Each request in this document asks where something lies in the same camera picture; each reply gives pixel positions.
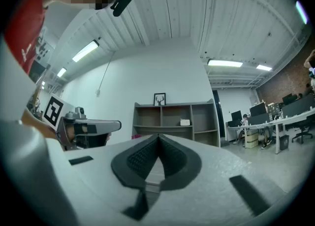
white ceiling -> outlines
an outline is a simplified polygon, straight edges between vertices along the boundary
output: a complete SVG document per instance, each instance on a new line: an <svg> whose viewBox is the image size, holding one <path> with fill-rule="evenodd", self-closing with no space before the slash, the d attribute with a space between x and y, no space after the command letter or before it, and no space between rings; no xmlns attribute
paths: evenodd
<svg viewBox="0 0 315 226"><path fill-rule="evenodd" d="M64 79L71 80L108 62L118 49L190 36L213 88L256 87L290 61L310 34L295 8L295 2L133 0L119 18L112 16L111 9L106 9L78 21L77 27L68 27L50 64L54 73L66 67ZM55 25L60 29L66 28L58 25L56 19L50 28ZM74 55L93 39L100 43L100 47L80 62L73 62ZM244 64L240 68L209 67L209 58ZM258 64L271 66L273 72L256 69Z"/></svg>
<svg viewBox="0 0 315 226"><path fill-rule="evenodd" d="M48 6L44 25L49 32L60 38L66 27L79 13L80 9L61 2L54 2Z"/></svg>

black rubber pad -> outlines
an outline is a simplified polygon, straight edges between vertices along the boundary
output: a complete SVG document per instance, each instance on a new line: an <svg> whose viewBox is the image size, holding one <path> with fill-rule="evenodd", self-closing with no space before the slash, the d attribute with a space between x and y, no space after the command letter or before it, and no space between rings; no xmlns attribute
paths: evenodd
<svg viewBox="0 0 315 226"><path fill-rule="evenodd" d="M242 175L230 178L230 182L255 216L260 215L270 207L258 190Z"/></svg>
<svg viewBox="0 0 315 226"><path fill-rule="evenodd" d="M81 157L81 158L69 160L69 163L71 165L77 165L77 164L81 164L81 163L84 163L84 162L87 162L87 161L91 161L91 160L93 160L93 158L91 156L84 156L84 157Z"/></svg>

black chair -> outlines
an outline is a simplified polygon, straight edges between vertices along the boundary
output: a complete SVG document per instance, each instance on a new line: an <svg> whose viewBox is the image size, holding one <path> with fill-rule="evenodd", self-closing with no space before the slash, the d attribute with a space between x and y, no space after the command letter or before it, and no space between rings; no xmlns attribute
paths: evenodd
<svg viewBox="0 0 315 226"><path fill-rule="evenodd" d="M295 127L301 129L301 132L298 133L294 138L292 138L292 143L294 142L293 140L298 137L301 137L301 144L304 143L303 136L311 136L311 139L313 138L313 135L309 133L313 120L314 120L314 117L312 116L312 117L308 117L306 120L295 123Z"/></svg>

desk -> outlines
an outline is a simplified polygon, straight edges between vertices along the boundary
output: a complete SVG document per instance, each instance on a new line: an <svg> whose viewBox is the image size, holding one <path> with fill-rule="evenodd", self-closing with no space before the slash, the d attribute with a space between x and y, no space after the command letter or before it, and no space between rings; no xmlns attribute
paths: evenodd
<svg viewBox="0 0 315 226"><path fill-rule="evenodd" d="M245 148L247 148L247 130L248 129L263 129L265 127L269 127L269 126L276 126L276 154L278 154L280 152L280 137L279 137L279 125L283 125L283 133L285 134L285 125L289 125L289 124L293 124L296 122L300 122L303 120L306 120L306 118L308 116L311 116L315 114L315 108L311 109L307 112L303 112L300 115L296 115L290 118L284 118L284 119L278 119L278 120L274 120L272 122L269 123L265 123L265 124L260 124L260 125L248 125L248 126L239 126L239 127L228 127L227 129L229 130L235 130L237 131L238 129L244 129L245 131Z"/></svg>

red brick wall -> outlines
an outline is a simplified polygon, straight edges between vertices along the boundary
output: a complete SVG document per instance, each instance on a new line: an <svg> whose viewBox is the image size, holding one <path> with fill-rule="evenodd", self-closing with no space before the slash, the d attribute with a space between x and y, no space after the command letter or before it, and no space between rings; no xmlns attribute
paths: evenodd
<svg viewBox="0 0 315 226"><path fill-rule="evenodd" d="M260 101L267 104L282 102L282 98L290 93L297 95L305 91L305 86L310 83L309 71L304 68L304 61L315 49L315 36L306 42L300 53L290 61L278 74L257 89Z"/></svg>

